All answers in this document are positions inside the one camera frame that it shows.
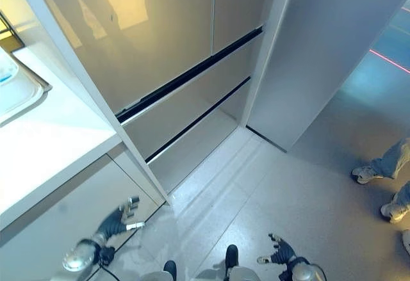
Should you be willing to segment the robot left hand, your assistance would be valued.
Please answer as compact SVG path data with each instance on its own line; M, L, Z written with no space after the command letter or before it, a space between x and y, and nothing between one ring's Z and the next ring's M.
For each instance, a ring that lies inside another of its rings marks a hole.
M120 204L102 221L96 233L102 235L105 240L109 240L111 236L143 228L145 226L144 221L127 222L135 215L134 210L138 208L139 202L139 196L129 197L126 202Z

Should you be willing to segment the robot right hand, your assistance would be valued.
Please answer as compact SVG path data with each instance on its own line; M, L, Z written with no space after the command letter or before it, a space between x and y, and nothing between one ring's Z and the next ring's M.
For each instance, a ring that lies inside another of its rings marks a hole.
M258 264L287 264L296 258L293 248L280 236L269 233L274 251L271 255L260 256L257 258Z

